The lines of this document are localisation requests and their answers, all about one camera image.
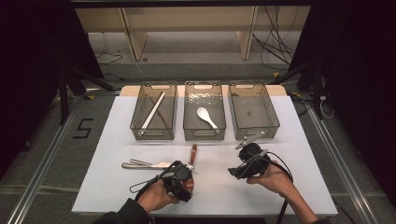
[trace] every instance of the sleeve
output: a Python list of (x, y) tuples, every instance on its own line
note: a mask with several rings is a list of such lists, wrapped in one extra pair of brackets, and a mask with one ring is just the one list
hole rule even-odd
[(108, 212), (92, 224), (146, 224), (148, 213), (132, 199), (128, 199), (119, 212)]
[(322, 218), (313, 222), (312, 224), (330, 224), (330, 220), (328, 218)]

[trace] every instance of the person's left hand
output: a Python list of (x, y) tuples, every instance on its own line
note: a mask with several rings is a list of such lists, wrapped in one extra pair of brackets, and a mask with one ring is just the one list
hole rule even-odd
[(137, 203), (139, 203), (147, 213), (162, 209), (169, 203), (179, 202), (180, 199), (166, 193), (161, 179), (151, 185), (137, 200)]

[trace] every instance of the gray floor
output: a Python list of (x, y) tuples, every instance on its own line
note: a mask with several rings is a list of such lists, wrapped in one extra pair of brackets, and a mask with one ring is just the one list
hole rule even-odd
[[(266, 33), (258, 33), (257, 37), (264, 38), (266, 35)], [(291, 33), (285, 41), (288, 46), (295, 48), (298, 38), (299, 33)], [(123, 34), (90, 34), (90, 41), (98, 56), (105, 52), (122, 56), (121, 59), (110, 64), (107, 63), (120, 56), (105, 54), (98, 57), (98, 62), (102, 63), (101, 68), (106, 74), (104, 81), (115, 87), (136, 84), (143, 80), (154, 80), (156, 77), (177, 80), (179, 83), (187, 79), (213, 79), (213, 77), (223, 82), (241, 78), (259, 78), (269, 82), (274, 80), (274, 73), (278, 72), (282, 75), (285, 73), (282, 69), (288, 68), (270, 54), (266, 52), (261, 54), (261, 47), (254, 41), (249, 59), (242, 60), (234, 33), (153, 33), (149, 35), (142, 59), (137, 64), (132, 60)], [(263, 63), (279, 69), (270, 69)], [(287, 91), (297, 91), (295, 84), (298, 77), (293, 77), (284, 83)], [(89, 89), (96, 88), (89, 82), (85, 85)], [(92, 96), (91, 98), (72, 99), (71, 97), (70, 104), (74, 105), (76, 110), (32, 203), (25, 209), (27, 213), (23, 217), (23, 223), (90, 223), (96, 219), (94, 216), (84, 217), (73, 214), (71, 207), (90, 165), (116, 95), (116, 92), (89, 91), (87, 96)], [(305, 110), (305, 107), (299, 103), (295, 103), (295, 108), (297, 113)], [(332, 111), (327, 105), (324, 109)], [(59, 126), (60, 111), (60, 102), (56, 98), (53, 104), (49, 105), (47, 115), (30, 139), (30, 149), (20, 153), (0, 181), (0, 223), (7, 223), (14, 207), (35, 176), (36, 169), (40, 167), (47, 150), (52, 146), (52, 139), (61, 127)], [(312, 116), (315, 115), (308, 111), (300, 116), (300, 121), (331, 195), (356, 223), (367, 223), (354, 204), (355, 198), (350, 195), (345, 180), (339, 174), (329, 149), (323, 143)], [(92, 130), (87, 138), (78, 139), (76, 137), (86, 133), (78, 130), (83, 119), (88, 119), (84, 121), (83, 127), (90, 127)], [(323, 119), (321, 124), (329, 131), (336, 149), (346, 162), (347, 169), (372, 209), (376, 223), (395, 223), (395, 209), (367, 169), (363, 159), (356, 153), (358, 148), (355, 148), (349, 139), (336, 113), (332, 119)], [(350, 223), (346, 213), (340, 211), (338, 216), (331, 218), (331, 223)], [(276, 217), (266, 217), (265, 220), (266, 223), (276, 223)], [(286, 216), (283, 223), (299, 223), (299, 221), (294, 216)]]

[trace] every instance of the transparent storage container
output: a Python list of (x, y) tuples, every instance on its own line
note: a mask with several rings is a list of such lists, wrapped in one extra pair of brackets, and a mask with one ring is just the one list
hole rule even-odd
[(177, 112), (176, 82), (144, 82), (137, 96), (131, 130), (136, 140), (173, 140)]
[[(186, 141), (224, 140), (226, 122), (220, 82), (187, 81), (185, 86), (183, 129)], [(217, 129), (198, 117), (199, 107), (207, 110)]]
[(271, 98), (261, 80), (231, 81), (228, 91), (235, 139), (263, 133), (274, 138), (279, 128)]

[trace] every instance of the plastic spoon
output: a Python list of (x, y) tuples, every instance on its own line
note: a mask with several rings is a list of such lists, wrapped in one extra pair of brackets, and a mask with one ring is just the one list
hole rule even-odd
[(216, 126), (216, 124), (212, 121), (212, 119), (209, 116), (209, 112), (207, 112), (205, 108), (199, 107), (197, 109), (197, 114), (198, 117), (200, 117), (201, 119), (207, 121), (210, 125), (212, 125), (213, 129), (218, 129), (218, 126)]

